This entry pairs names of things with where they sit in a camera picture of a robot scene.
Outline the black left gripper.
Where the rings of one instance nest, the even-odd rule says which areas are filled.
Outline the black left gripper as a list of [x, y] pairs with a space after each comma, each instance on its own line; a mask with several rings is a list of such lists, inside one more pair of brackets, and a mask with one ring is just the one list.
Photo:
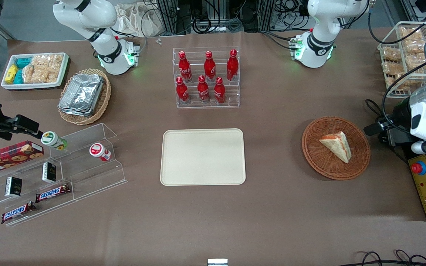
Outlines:
[[410, 134], [411, 128], [411, 108], [410, 98], [405, 98], [394, 106], [392, 113], [388, 115], [384, 114], [384, 121], [382, 123], [372, 123], [364, 128], [364, 132], [367, 136], [373, 136], [383, 131], [389, 131], [396, 129], [398, 131]]

